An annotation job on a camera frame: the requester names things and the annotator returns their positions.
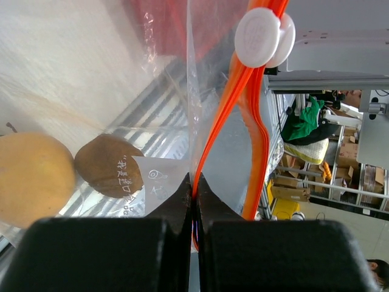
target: white surface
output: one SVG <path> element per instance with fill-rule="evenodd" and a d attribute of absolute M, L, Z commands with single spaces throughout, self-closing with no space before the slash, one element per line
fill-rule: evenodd
<path fill-rule="evenodd" d="M 240 62 L 250 68 L 266 64 L 280 39 L 280 20 L 268 8 L 248 11 L 236 28 L 235 51 Z"/>
<path fill-rule="evenodd" d="M 274 68 L 284 63 L 292 52 L 296 39 L 296 28 L 292 18 L 284 13 L 280 26 L 280 42 L 274 53 L 274 56 L 266 63 L 267 68 Z"/>
<path fill-rule="evenodd" d="M 0 0 L 0 133 L 53 135 L 71 152 L 103 131 L 170 57 L 143 49 L 121 0 Z"/>
<path fill-rule="evenodd" d="M 353 117 L 342 117 L 331 114 L 331 112 L 326 109 L 324 118 L 328 120 L 329 123 L 333 123 L 334 125 L 341 125 L 352 128 L 359 128 L 362 124 L 362 121 L 359 119 L 355 119 Z"/>

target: ziplock bag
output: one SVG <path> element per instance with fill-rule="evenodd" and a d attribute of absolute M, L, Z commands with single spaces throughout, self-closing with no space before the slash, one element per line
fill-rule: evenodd
<path fill-rule="evenodd" d="M 130 191 L 133 178 L 118 177 L 128 178 L 123 182 L 128 186 L 115 185 L 128 195 L 113 198 L 77 174 L 74 194 L 52 215 L 144 216 L 172 194 L 189 170 L 194 174 L 215 112 L 224 103 L 223 90 L 236 78 L 229 67 L 246 1 L 0 4 L 0 134 L 46 133 L 76 156 L 105 133 L 127 141 L 144 156 L 136 158 L 144 183 L 140 190 Z M 214 192 L 239 213 L 252 149 L 246 127 L 252 120 L 239 110 L 247 106 L 244 102 L 224 123 L 203 169 Z M 117 152 L 109 147 L 104 151 L 114 157 L 107 165 L 121 175 L 128 169 L 124 156 L 114 156 Z M 49 182 L 37 183 L 44 187 Z M 39 194 L 28 196 L 40 203 Z M 31 209 L 17 203 L 18 212 Z M 23 232 L 19 227 L 3 221 L 0 233 L 16 245 Z"/>

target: white plastic clip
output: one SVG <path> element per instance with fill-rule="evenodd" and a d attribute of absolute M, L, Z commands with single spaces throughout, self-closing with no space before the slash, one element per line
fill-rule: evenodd
<path fill-rule="evenodd" d="M 235 33 L 235 52 L 240 62 L 250 68 L 282 64 L 292 51 L 296 37 L 292 18 L 284 13 L 281 21 L 268 8 L 248 11 Z"/>

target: cable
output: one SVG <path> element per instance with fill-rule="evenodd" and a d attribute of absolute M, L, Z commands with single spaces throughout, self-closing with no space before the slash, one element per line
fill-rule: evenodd
<path fill-rule="evenodd" d="M 323 214 L 323 219 L 318 219 L 318 216 L 319 216 L 320 214 Z M 324 214 L 324 212 L 320 212 L 319 214 L 317 214 L 316 220 L 326 220 L 326 214 Z"/>
<path fill-rule="evenodd" d="M 384 92 L 385 94 L 379 94 L 378 90 L 374 90 L 374 91 L 376 92 L 376 94 L 378 94 L 381 97 L 389 96 L 389 92 L 386 90 L 382 90 L 382 89 L 380 90 L 380 91 Z"/>

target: kiwi fruit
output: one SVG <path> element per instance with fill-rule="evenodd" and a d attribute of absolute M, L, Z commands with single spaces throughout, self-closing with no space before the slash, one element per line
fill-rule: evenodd
<path fill-rule="evenodd" d="M 122 138 L 101 134 L 78 151 L 75 168 L 96 191 L 123 198 L 143 187 L 139 167 L 132 156 L 143 156 L 143 153 Z"/>

